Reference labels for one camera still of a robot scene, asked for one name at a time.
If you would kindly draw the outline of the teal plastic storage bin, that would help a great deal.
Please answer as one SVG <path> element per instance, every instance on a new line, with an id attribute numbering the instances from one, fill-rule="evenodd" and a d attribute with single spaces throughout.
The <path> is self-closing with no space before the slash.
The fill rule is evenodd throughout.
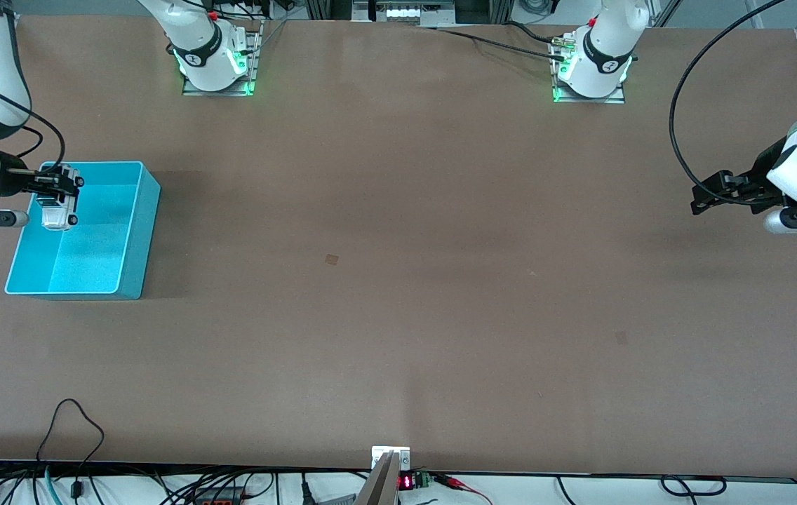
<path id="1" fill-rule="evenodd" d="M 74 162 L 85 181 L 77 224 L 42 226 L 36 199 L 5 282 L 8 295 L 110 301 L 141 297 L 161 187 L 139 161 Z"/>

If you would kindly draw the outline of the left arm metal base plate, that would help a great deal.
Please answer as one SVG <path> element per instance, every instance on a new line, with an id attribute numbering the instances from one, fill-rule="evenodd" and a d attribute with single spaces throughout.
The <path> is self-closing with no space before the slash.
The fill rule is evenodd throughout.
<path id="1" fill-rule="evenodd" d="M 632 55 L 625 58 L 592 60 L 576 41 L 551 43 L 549 54 L 557 60 L 551 64 L 551 89 L 555 103 L 601 103 L 623 105 L 624 82 L 633 63 Z"/>

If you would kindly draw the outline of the black power strip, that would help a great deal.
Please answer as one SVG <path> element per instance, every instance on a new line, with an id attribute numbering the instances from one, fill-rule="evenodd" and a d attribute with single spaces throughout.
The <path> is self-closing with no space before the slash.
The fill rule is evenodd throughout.
<path id="1" fill-rule="evenodd" d="M 188 499 L 188 505 L 241 505 L 244 499 L 242 487 L 221 485 L 200 487 Z"/>

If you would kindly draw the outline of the lit control box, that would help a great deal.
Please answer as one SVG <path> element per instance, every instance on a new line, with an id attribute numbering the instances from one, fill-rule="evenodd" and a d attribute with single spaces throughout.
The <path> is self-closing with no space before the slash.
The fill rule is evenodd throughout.
<path id="1" fill-rule="evenodd" d="M 453 0 L 351 0 L 353 22 L 388 22 L 438 28 L 455 25 Z"/>

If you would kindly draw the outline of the white jeep toy black roof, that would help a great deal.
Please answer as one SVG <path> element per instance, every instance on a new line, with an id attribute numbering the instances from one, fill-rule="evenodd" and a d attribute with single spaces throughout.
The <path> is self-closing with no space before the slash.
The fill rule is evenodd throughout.
<path id="1" fill-rule="evenodd" d="M 63 163 L 51 170 L 77 170 L 70 164 Z M 76 208 L 80 197 L 81 187 L 76 188 L 76 197 L 41 197 L 36 196 L 37 205 L 41 210 L 41 223 L 47 230 L 64 232 L 78 223 Z"/>

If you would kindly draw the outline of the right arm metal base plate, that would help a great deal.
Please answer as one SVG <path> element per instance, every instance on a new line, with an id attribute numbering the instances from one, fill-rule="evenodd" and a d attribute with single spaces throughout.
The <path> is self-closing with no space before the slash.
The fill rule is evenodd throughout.
<path id="1" fill-rule="evenodd" d="M 258 63 L 260 63 L 260 32 L 248 32 L 242 27 L 229 30 L 227 39 L 223 39 L 221 48 L 207 60 L 209 70 L 199 72 L 202 84 L 223 84 L 215 90 L 205 90 L 194 85 L 188 79 L 193 73 L 190 67 L 178 64 L 183 74 L 182 94 L 184 96 L 251 96 L 255 90 Z"/>

